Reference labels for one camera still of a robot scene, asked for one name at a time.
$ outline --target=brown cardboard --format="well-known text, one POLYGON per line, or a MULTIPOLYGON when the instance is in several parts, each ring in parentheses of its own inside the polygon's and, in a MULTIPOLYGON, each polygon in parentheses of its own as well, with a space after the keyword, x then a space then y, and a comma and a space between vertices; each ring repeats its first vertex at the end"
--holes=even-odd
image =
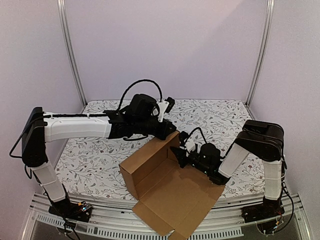
POLYGON ((139 201, 133 207, 147 225, 170 240, 185 240, 214 206, 224 186, 187 165, 179 167, 170 146, 179 146, 178 132, 166 141, 152 139, 120 164, 128 191, 139 201))

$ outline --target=ventilation grille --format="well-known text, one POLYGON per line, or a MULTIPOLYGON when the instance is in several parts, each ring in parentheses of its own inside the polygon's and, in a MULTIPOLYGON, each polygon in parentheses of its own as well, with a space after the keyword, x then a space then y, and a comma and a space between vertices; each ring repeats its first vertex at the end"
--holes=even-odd
MULTIPOLYGON (((39 222, 49 224, 58 228, 64 228, 64 221, 57 216, 46 215, 43 213, 37 213, 36 219, 39 222)), ((81 232, 87 235, 107 238, 112 240, 167 240, 167 236, 160 236, 156 233, 132 233, 128 231, 110 230, 99 226, 87 226, 85 232, 81 232)), ((234 227, 224 230, 207 231, 207 232, 194 232, 188 240, 222 240, 231 239, 243 236, 241 227, 234 227)))

